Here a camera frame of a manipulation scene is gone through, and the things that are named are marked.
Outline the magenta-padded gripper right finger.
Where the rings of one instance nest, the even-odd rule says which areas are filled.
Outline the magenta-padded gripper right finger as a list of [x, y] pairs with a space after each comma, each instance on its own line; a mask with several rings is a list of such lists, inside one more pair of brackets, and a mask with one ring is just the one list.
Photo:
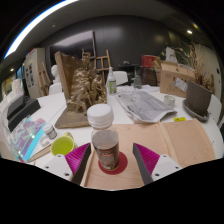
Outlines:
[[133, 144], [133, 154], [145, 185], [182, 169], [182, 167], [167, 154], [159, 155], [137, 143]]

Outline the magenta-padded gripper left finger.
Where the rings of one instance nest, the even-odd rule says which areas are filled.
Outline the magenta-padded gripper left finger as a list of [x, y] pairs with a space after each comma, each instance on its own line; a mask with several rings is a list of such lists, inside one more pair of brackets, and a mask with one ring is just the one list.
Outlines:
[[45, 171], [79, 185], [91, 154], [91, 144], [84, 144], [66, 155], [58, 154], [46, 165]]

